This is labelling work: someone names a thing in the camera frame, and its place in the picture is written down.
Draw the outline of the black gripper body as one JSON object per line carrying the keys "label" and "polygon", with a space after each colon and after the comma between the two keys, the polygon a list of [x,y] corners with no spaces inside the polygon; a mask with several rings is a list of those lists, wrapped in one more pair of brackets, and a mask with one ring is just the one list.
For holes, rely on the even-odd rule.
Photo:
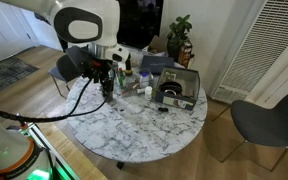
{"label": "black gripper body", "polygon": [[104,80],[109,80],[108,72],[112,70],[111,61],[95,58],[86,47],[72,46],[66,50],[66,54],[79,71],[80,76],[93,79],[95,83],[100,82],[101,85]]}

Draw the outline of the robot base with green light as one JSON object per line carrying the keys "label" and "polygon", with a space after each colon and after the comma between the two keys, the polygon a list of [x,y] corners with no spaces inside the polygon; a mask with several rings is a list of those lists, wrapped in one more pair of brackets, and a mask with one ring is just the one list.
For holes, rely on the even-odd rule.
{"label": "robot base with green light", "polygon": [[80,180],[55,148],[37,132],[7,129],[0,122],[0,180]]}

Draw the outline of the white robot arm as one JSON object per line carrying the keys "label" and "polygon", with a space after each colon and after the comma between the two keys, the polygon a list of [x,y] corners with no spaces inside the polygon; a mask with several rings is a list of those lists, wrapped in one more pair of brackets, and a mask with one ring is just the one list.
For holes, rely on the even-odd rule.
{"label": "white robot arm", "polygon": [[32,11],[45,19],[56,34],[73,46],[56,64],[64,79],[82,76],[102,85],[110,96],[114,79],[113,62],[130,59],[127,48],[118,43],[120,4],[117,0],[0,0]]}

